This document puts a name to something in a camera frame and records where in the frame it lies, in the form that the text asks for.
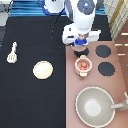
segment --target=food item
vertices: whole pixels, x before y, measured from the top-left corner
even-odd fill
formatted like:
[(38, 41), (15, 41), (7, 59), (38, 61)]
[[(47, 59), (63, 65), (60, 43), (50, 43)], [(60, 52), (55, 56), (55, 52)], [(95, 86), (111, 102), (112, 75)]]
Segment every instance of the food item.
[(86, 70), (86, 68), (85, 67), (80, 67), (80, 70)]
[(82, 62), (81, 62), (81, 66), (87, 68), (87, 63), (84, 62), (84, 61), (82, 61)]

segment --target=table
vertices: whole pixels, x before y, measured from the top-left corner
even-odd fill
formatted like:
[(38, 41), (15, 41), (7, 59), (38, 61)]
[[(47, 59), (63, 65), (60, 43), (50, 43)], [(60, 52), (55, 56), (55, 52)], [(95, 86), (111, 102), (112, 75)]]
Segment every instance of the table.
[[(111, 55), (107, 58), (99, 57), (95, 51), (99, 45), (107, 45), (111, 48)], [(74, 70), (77, 57), (70, 46), (66, 47), (66, 128), (90, 128), (79, 119), (75, 110), (76, 97), (86, 87), (96, 86), (106, 90), (115, 103), (120, 103), (125, 99), (124, 92), (126, 92), (126, 88), (115, 43), (112, 41), (91, 42), (88, 49), (89, 54), (87, 57), (92, 61), (92, 70), (86, 78), (81, 78)], [(99, 73), (98, 65), (103, 61), (114, 65), (114, 75), (106, 77)], [(105, 128), (127, 128), (127, 119), (128, 111), (120, 112), (117, 110), (114, 120)]]
[[(55, 20), (56, 17), (8, 19), (0, 51), (0, 128), (66, 127), (65, 48), (54, 49), (49, 36)], [(67, 23), (60, 22), (58, 30), (62, 32)], [(63, 45), (61, 32), (54, 34), (55, 46)], [(14, 41), (18, 60), (9, 64), (6, 58)], [(38, 80), (33, 74), (39, 61), (53, 66), (53, 74), (46, 80)]]

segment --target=small white plate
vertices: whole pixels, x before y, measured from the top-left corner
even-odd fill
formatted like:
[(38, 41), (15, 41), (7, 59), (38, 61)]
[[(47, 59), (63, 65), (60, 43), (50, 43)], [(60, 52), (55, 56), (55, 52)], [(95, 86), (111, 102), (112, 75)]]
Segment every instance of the small white plate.
[(53, 67), (48, 61), (40, 61), (33, 68), (33, 73), (38, 79), (47, 79), (52, 72)]

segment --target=pink object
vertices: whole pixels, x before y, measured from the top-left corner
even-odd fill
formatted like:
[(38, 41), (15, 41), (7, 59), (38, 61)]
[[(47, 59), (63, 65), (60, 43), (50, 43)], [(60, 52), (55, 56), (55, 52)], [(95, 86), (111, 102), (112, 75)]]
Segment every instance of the pink object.
[[(85, 62), (87, 67), (85, 70), (81, 70), (81, 62)], [(75, 72), (82, 77), (85, 77), (89, 74), (92, 69), (92, 62), (85, 56), (81, 55), (75, 62)]]

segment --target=white robot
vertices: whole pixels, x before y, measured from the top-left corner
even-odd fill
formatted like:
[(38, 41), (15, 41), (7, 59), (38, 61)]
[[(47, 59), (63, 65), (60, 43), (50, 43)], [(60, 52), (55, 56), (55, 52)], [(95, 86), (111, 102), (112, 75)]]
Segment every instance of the white robot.
[(46, 0), (45, 8), (50, 13), (59, 13), (65, 8), (66, 15), (73, 21), (64, 27), (62, 41), (66, 45), (87, 46), (97, 41), (101, 30), (91, 31), (95, 11), (104, 0)]

